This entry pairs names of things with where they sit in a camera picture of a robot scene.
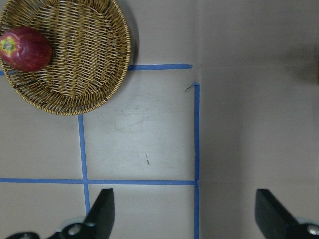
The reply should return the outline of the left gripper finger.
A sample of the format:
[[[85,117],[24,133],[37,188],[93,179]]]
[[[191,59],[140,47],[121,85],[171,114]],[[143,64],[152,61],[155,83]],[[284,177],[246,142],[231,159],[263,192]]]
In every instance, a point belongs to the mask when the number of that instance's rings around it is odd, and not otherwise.
[[[266,239],[289,239],[296,218],[268,189],[257,189],[255,195],[255,221]]]

